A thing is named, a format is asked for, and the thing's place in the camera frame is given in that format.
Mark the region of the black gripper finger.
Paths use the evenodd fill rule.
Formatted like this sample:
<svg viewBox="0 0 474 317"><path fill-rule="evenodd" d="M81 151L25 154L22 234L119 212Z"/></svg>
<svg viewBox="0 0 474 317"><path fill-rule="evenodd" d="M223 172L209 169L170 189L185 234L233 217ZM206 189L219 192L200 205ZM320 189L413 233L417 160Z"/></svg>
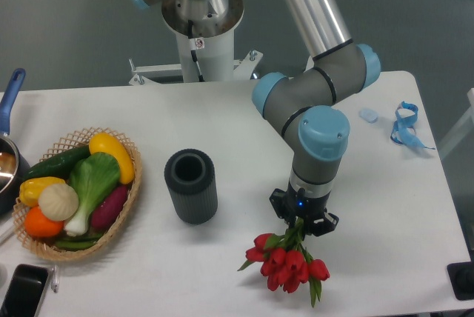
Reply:
<svg viewBox="0 0 474 317"><path fill-rule="evenodd" d="M293 214L289 206L287 205L287 199L287 193L278 188L274 189L269 198L270 203L275 211L275 214L280 219L284 220L286 224L292 224Z"/></svg>
<svg viewBox="0 0 474 317"><path fill-rule="evenodd" d="M333 232L338 225L338 216L324 212L319 219L308 219L304 222L304 234L307 236L323 236Z"/></svg>

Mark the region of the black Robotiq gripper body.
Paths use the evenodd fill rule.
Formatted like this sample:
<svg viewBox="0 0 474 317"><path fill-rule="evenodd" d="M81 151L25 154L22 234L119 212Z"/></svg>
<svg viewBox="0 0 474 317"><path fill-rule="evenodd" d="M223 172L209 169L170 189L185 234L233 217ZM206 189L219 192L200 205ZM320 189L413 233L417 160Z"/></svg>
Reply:
<svg viewBox="0 0 474 317"><path fill-rule="evenodd" d="M304 190L298 193L292 187L288 187L283 200L284 220L289 224L294 224L297 218L302 218L305 222L321 220L327 211L328 199L329 194L310 198Z"/></svg>

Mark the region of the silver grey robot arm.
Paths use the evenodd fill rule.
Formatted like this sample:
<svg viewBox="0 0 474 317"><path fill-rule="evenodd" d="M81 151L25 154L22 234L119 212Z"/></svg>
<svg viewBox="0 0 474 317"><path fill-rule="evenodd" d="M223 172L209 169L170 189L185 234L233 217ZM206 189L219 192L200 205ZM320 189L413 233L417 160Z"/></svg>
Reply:
<svg viewBox="0 0 474 317"><path fill-rule="evenodd" d="M132 0L161 5L175 33L185 82L236 79L233 32L242 0ZM335 0L285 0L313 65L295 77L269 73L256 82L252 100L261 116L293 151L286 190L274 190L276 215L306 235L334 231L338 218L326 208L350 125L335 105L373 84L381 64L373 49L355 44Z"/></svg>

